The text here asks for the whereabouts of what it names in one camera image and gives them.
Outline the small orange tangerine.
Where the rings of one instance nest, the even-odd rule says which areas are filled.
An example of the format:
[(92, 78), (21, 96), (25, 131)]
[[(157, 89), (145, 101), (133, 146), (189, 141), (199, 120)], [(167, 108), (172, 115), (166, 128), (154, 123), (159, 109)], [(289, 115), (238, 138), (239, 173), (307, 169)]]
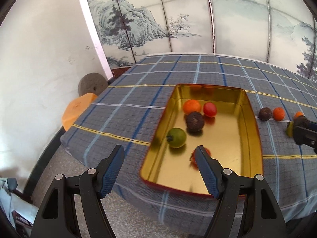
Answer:
[(282, 121), (285, 117), (285, 111), (281, 107), (276, 107), (272, 112), (272, 116), (275, 121)]

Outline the red tomato fruit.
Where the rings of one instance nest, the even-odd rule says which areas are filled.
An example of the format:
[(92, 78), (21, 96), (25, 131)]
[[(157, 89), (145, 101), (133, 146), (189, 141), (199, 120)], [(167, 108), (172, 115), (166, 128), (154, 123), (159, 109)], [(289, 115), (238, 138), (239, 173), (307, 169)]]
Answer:
[[(211, 152), (208, 148), (204, 148), (206, 153), (208, 154), (209, 157), (211, 157)], [(201, 159), (201, 156), (198, 156), (198, 153), (194, 150), (192, 151), (191, 153), (191, 156), (190, 156), (190, 165), (191, 167), (193, 167), (193, 169), (195, 170), (198, 170), (198, 165), (197, 165), (197, 162), (200, 161)]]
[(207, 102), (203, 106), (203, 112), (206, 117), (214, 118), (217, 115), (217, 107), (212, 102)]

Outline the green persimmon fruit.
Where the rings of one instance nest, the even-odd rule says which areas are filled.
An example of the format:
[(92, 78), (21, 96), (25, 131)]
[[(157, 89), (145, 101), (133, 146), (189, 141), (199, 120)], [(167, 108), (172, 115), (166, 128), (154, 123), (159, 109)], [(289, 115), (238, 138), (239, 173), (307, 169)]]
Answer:
[(183, 147), (186, 143), (186, 132), (178, 127), (174, 127), (167, 132), (166, 138), (171, 148)]
[(286, 135), (290, 138), (293, 137), (293, 121), (287, 123)]

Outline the large orange tangerine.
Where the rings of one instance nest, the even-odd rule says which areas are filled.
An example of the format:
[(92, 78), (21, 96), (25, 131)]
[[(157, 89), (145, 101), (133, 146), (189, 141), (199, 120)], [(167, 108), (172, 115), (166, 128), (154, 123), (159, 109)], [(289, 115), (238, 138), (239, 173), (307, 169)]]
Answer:
[(296, 114), (294, 115), (294, 119), (296, 119), (299, 116), (304, 116), (304, 114), (300, 111), (296, 112)]

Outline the clutter pile on floor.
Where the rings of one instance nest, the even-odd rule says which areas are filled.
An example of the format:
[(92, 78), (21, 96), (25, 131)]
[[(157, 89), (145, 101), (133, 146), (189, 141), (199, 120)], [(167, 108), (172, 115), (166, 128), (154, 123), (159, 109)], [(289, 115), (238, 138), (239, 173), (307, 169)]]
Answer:
[(10, 190), (16, 184), (15, 178), (1, 177), (1, 210), (20, 237), (30, 237), (38, 208)]

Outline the red gold toffee tin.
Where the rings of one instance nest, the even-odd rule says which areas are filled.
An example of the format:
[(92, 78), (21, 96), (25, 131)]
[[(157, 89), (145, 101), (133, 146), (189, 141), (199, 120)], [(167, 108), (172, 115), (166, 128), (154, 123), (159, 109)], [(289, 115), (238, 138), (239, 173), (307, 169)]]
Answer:
[[(201, 105), (212, 102), (218, 112), (213, 118), (203, 118), (202, 130), (187, 132), (182, 147), (171, 148), (166, 136), (174, 127), (187, 130), (183, 105), (190, 99)], [(199, 145), (203, 145), (223, 168), (238, 175), (253, 177), (263, 173), (260, 134), (245, 90), (220, 85), (177, 84), (140, 169), (141, 179), (160, 189), (209, 196), (201, 174), (190, 159)]]

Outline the dark brown passion fruit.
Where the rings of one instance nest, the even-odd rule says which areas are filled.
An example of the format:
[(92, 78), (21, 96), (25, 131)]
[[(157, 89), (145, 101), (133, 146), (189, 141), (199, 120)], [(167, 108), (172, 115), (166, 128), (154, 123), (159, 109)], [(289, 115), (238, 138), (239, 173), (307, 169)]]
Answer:
[(199, 132), (205, 125), (204, 117), (200, 112), (191, 112), (186, 117), (186, 126), (189, 132)]

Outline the landscape painted folding screen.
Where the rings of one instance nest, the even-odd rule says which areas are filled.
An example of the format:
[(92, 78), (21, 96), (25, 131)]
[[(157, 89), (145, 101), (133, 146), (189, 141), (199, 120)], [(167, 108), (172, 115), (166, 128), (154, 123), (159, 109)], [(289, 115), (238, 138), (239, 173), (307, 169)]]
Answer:
[(316, 80), (316, 16), (303, 0), (87, 0), (111, 68), (150, 54), (255, 59)]

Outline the orange tangerine in tin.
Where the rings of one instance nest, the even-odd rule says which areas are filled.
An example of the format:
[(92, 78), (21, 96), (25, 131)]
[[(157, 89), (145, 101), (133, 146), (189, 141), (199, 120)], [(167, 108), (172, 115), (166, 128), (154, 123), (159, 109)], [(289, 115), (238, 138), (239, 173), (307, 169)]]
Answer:
[(189, 115), (192, 112), (201, 112), (201, 103), (198, 100), (190, 99), (184, 103), (183, 112), (185, 115)]

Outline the blue plaid tablecloth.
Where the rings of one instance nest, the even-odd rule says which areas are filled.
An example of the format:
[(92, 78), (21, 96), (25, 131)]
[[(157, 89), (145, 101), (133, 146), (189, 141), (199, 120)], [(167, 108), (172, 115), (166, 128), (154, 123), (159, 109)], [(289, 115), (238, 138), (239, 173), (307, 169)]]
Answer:
[[(160, 223), (203, 235), (216, 202), (151, 188), (140, 178), (163, 109), (179, 83), (233, 86), (244, 89), (254, 112), (282, 107), (286, 119), (298, 111), (316, 120), (316, 83), (287, 69), (220, 55), (164, 54), (147, 56), (115, 80), (62, 136), (65, 150), (86, 167), (95, 167), (115, 145), (126, 157), (114, 190), (128, 203)], [(316, 153), (285, 134), (284, 123), (258, 122), (264, 176), (286, 221), (316, 211)]]

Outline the round grey stone disc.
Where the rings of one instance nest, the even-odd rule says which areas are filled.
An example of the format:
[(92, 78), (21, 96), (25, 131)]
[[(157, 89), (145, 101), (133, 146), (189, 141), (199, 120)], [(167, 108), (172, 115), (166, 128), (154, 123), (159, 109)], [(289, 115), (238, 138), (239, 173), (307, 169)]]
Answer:
[(89, 73), (85, 75), (78, 84), (78, 95), (94, 93), (99, 96), (109, 86), (105, 77), (99, 73)]

